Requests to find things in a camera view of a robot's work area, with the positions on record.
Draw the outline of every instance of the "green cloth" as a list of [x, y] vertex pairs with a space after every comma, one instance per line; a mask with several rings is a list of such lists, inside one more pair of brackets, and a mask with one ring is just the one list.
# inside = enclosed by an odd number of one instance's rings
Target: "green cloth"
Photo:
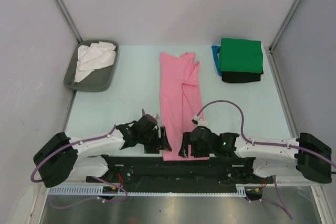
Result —
[[263, 70], [261, 41], [222, 39], [219, 68], [223, 72], [261, 73]]

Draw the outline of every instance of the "gray plastic tray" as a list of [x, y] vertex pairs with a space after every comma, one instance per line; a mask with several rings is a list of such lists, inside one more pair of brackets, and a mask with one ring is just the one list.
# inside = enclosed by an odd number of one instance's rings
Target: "gray plastic tray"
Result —
[[[95, 70], [80, 83], [75, 82], [76, 64], [78, 59], [77, 49], [81, 45], [90, 46], [91, 43], [98, 43], [100, 41], [113, 43], [116, 46], [116, 53], [115, 53], [116, 57], [113, 65], [106, 68]], [[85, 92], [100, 92], [106, 90], [111, 84], [113, 73], [117, 65], [118, 51], [119, 51], [119, 45], [111, 40], [91, 39], [83, 41], [75, 48], [75, 51], [72, 54], [72, 58], [70, 60], [67, 72], [64, 76], [64, 85], [69, 89]]]

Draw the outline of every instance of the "blue object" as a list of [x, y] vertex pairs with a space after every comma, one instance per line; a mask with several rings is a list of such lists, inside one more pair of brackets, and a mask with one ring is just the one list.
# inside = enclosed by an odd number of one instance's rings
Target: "blue object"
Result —
[[214, 62], [216, 65], [217, 73], [219, 76], [222, 76], [222, 72], [219, 69], [219, 61], [218, 61], [218, 54], [219, 54], [220, 46], [211, 46], [211, 48], [212, 48], [212, 55], [214, 57]]

